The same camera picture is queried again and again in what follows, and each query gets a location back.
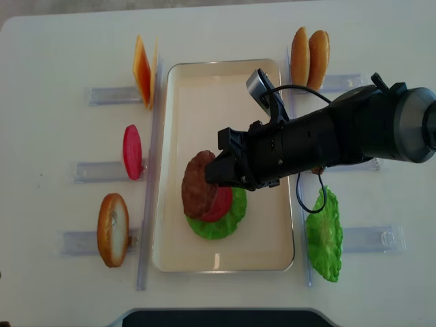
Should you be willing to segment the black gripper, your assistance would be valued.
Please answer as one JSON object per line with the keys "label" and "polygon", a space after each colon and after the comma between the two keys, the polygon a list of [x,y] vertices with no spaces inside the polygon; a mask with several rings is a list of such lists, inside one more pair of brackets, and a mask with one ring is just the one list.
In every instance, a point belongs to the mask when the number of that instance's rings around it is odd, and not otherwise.
{"label": "black gripper", "polygon": [[254,191],[336,160],[335,124],[325,108],[274,128],[256,127],[248,132],[227,127],[217,137],[219,150],[242,153],[249,168],[243,171],[233,154],[222,152],[205,168],[206,182],[220,187]]}

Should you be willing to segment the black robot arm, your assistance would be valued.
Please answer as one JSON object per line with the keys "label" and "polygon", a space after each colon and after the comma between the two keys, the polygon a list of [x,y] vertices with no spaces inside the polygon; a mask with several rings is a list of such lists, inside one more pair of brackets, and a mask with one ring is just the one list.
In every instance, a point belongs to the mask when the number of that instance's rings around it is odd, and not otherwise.
{"label": "black robot arm", "polygon": [[285,110],[278,88],[257,69],[247,90],[270,117],[247,131],[218,133],[220,154],[206,181],[253,191],[313,168],[361,164],[374,157],[423,163],[435,153],[435,94],[427,88],[372,84],[348,91],[325,108],[297,119]]}

